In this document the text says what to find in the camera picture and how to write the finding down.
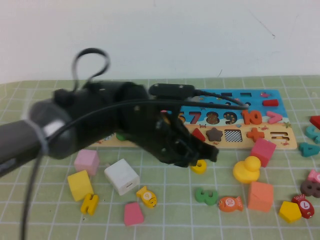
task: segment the star shaped piece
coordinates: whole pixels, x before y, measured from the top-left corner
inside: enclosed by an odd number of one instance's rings
[[[205,132],[210,142],[217,141],[221,142],[223,132],[213,127],[211,130]]]

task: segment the green grid mat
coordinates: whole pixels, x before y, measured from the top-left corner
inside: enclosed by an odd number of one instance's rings
[[[278,89],[298,143],[313,142],[304,136],[309,117],[320,115],[320,77],[249,77],[131,80],[146,87],[155,83],[191,84],[197,88]],[[0,124],[19,120],[25,106],[50,98],[59,88],[71,89],[68,80],[22,81],[0,85]],[[260,182],[274,186],[274,205],[269,213],[245,208],[225,213],[218,207],[197,203],[194,191],[217,189],[219,197],[241,196],[247,205],[248,185],[237,182],[232,168],[244,160],[249,150],[220,150],[217,163],[208,163],[207,172],[197,175],[189,168],[168,166],[138,148],[99,148],[100,167],[91,178],[99,205],[94,216],[82,215],[81,202],[74,202],[67,176],[75,173],[76,155],[65,160],[44,158],[34,188],[29,216],[29,240],[318,240],[320,239],[320,199],[309,197],[315,208],[311,219],[288,224],[278,216],[282,201],[300,193],[300,184],[311,169],[320,171],[320,154],[304,158],[298,150],[276,150]],[[141,185],[158,199],[155,209],[140,202],[144,223],[125,227],[124,205],[137,201],[135,190],[119,196],[104,176],[106,163],[125,158],[140,175]],[[21,207],[30,162],[0,179],[0,239],[18,239]]]

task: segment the rubber duck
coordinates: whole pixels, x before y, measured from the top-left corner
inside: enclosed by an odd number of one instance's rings
[[[244,161],[237,162],[233,167],[233,176],[243,184],[258,180],[261,162],[256,156],[248,156]]]

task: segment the yellow fish toy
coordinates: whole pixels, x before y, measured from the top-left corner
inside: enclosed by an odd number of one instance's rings
[[[153,209],[157,205],[156,195],[152,191],[147,190],[147,186],[144,186],[137,191],[136,196],[141,198],[144,205],[146,205],[148,208]]]

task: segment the pink block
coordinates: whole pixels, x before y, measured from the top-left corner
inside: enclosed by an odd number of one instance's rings
[[[90,176],[97,173],[100,160],[95,150],[80,150],[74,161],[74,167],[77,172],[86,170]]]
[[[278,113],[275,113],[275,112],[272,112],[272,111],[267,111],[266,115],[268,117],[270,117],[270,119],[268,120],[268,124],[275,124],[275,123],[277,123],[277,122],[282,120],[282,115],[281,114],[278,114]]]
[[[251,150],[250,156],[255,156],[260,159],[261,166],[265,168],[274,154],[276,146],[277,145],[264,138],[258,138]]]
[[[126,226],[142,224],[144,220],[145,217],[141,212],[139,203],[133,202],[124,206],[124,224]]]
[[[307,180],[313,183],[320,183],[320,172],[316,172],[314,169],[312,169],[308,175]]]

